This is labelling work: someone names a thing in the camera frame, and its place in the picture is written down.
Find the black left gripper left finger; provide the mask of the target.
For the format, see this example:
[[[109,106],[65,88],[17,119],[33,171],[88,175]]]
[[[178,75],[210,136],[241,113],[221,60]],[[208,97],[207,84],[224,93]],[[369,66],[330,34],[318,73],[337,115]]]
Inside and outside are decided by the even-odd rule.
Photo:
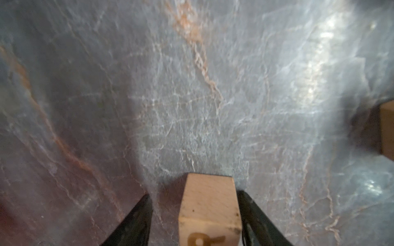
[[[152,200],[145,194],[101,246],[147,246],[152,214]]]

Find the wooden block letter R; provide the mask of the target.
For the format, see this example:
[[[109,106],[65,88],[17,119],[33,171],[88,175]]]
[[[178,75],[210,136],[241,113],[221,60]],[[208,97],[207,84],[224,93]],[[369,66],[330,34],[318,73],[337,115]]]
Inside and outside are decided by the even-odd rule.
[[[181,246],[237,246],[242,220],[234,179],[189,173],[178,228]]]

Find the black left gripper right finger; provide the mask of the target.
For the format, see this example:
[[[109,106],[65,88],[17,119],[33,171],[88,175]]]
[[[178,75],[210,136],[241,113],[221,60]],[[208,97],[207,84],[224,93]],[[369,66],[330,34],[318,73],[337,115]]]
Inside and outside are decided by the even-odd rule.
[[[237,191],[245,246],[292,246],[256,202],[243,190]]]

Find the wooden block letter E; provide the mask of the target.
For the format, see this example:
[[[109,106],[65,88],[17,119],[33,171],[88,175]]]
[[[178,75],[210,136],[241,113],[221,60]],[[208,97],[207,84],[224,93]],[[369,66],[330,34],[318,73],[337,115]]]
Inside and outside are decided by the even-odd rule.
[[[394,160],[394,101],[380,106],[380,129],[382,154]]]

